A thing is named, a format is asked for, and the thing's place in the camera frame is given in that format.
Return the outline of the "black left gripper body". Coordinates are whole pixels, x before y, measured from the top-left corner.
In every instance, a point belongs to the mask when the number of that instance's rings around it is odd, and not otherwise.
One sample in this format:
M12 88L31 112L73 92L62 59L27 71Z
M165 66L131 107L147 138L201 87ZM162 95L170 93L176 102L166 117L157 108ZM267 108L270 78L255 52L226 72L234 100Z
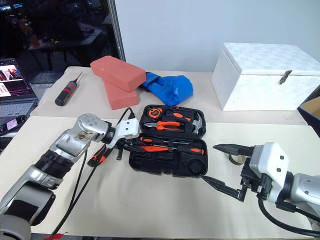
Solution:
M116 142L116 144L115 144L115 148L118 149L118 154L117 154L117 157L116 157L116 159L117 159L118 161L121 161L121 160L122 160L123 151L125 150L125 149L123 149L123 145L124 145L124 144L132 145L132 144L131 144L127 139L125 139L125 138L119 139L119 140Z

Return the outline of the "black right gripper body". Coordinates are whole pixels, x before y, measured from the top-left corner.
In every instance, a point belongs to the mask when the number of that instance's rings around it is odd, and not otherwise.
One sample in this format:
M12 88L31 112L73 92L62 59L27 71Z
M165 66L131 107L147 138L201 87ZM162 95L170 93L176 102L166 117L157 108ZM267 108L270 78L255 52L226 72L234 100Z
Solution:
M266 201L270 193L270 177L266 173L262 173L261 177L257 176L250 169L250 160L250 158L245 160L240 174L240 184L242 185L242 188L239 192L238 200L243 202L245 200L247 190L250 189L252 192L257 193L258 199Z

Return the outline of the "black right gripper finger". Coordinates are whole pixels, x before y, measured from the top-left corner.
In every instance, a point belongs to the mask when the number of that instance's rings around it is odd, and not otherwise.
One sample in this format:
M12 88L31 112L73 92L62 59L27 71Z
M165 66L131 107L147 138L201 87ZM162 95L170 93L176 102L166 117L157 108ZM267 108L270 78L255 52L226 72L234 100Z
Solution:
M223 181L218 180L216 178L206 176L203 174L200 174L199 176L217 191L224 193L232 198L235 198L240 202L244 201L243 192L241 190L229 187Z
M233 156L251 157L255 147L238 145L233 143L222 143L222 144L216 144L212 148Z

